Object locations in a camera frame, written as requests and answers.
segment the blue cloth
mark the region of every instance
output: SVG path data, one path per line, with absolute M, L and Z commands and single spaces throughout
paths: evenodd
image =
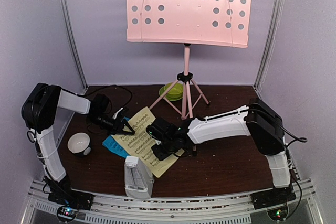
M 128 154 L 123 147 L 121 147 L 113 138 L 113 136 L 109 136 L 105 141 L 103 142 L 103 146 L 106 147 L 109 151 L 126 158 L 130 154 Z

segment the metal frame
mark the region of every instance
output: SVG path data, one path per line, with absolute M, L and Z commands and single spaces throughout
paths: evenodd
M 69 45 L 71 49 L 71 54 L 73 57 L 73 60 L 75 61 L 76 69 L 81 81 L 81 84 L 83 88 L 87 88 L 88 84 L 86 82 L 85 76 L 84 76 L 84 71 L 82 68 L 82 65 L 79 60 L 78 56 L 78 51 L 77 51 L 77 46 L 75 42 L 75 37 L 74 37 L 74 32 L 72 30 L 71 22 L 70 22 L 70 15 L 69 15 L 69 9 L 68 9 L 68 4 L 67 0 L 60 0 L 62 4 L 62 11 L 63 11 L 63 17 L 64 17 L 64 22 L 67 28 L 67 35 L 68 35 L 68 40 L 69 40 Z
M 299 182 L 302 187 L 302 199 L 307 199 L 315 224 L 323 224 L 317 204 L 315 189 L 310 179 Z M 26 210 L 21 219 L 22 224 L 31 222 L 34 209 L 55 214 L 58 205 L 48 201 L 44 194 L 43 182 L 34 180 L 26 202 Z M 297 199 L 299 187 L 293 184 Z M 91 211 L 80 211 L 77 221 L 85 223 L 234 223 L 229 220 L 244 219 L 249 222 L 249 215 L 266 209 L 255 210 L 250 194 L 254 192 L 230 195 L 187 197 L 187 198 L 152 198 L 150 200 L 133 200 L 125 196 L 94 194 Z
M 273 13 L 271 18 L 270 27 L 268 30 L 268 36 L 264 48 L 263 57 L 259 67 L 258 75 L 254 87 L 257 93 L 261 91 L 261 85 L 264 82 L 265 75 L 269 66 L 269 62 L 272 56 L 272 52 L 275 45 L 275 34 L 280 23 L 282 8 L 284 6 L 284 0 L 274 0 Z

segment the yellow paper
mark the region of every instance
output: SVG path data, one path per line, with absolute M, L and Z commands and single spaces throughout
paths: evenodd
M 148 107 L 145 107 L 128 121 L 135 130 L 134 136 L 114 135 L 113 138 L 131 156 L 139 157 L 151 172 L 159 178 L 178 158 L 174 155 L 170 155 L 165 160 L 159 161 L 158 158 L 155 157 L 151 147 L 156 144 L 156 142 L 146 132 L 147 126 L 154 120 L 155 116 Z M 176 154 L 180 156 L 183 152 L 183 150 L 179 150 Z

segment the pink music stand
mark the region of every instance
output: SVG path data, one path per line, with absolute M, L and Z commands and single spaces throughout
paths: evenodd
M 184 72 L 178 74 L 150 109 L 164 99 L 186 119 L 188 115 L 193 117 L 193 108 L 201 98 L 209 104 L 189 73 L 190 44 L 247 47 L 250 5 L 251 0 L 127 0 L 128 41 L 185 45 Z M 165 98 L 179 81 L 183 81 L 182 111 Z M 200 94 L 194 105 L 190 82 Z

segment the purple wall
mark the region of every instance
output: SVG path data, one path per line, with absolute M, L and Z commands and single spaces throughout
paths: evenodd
M 247 49 L 193 45 L 191 72 L 206 84 L 253 84 L 274 0 L 253 0 Z M 126 42 L 126 0 L 68 0 L 89 84 L 168 83 L 183 71 L 183 46 Z
M 38 82 L 81 91 L 59 0 L 0 0 L 0 212 L 17 223 L 23 199 L 42 172 L 26 138 L 21 107 Z M 58 113 L 57 137 L 68 112 Z
M 335 0 L 285 0 L 261 90 L 285 127 L 308 137 L 291 150 L 302 178 L 312 178 L 326 223 L 335 223 L 336 207 L 335 13 Z

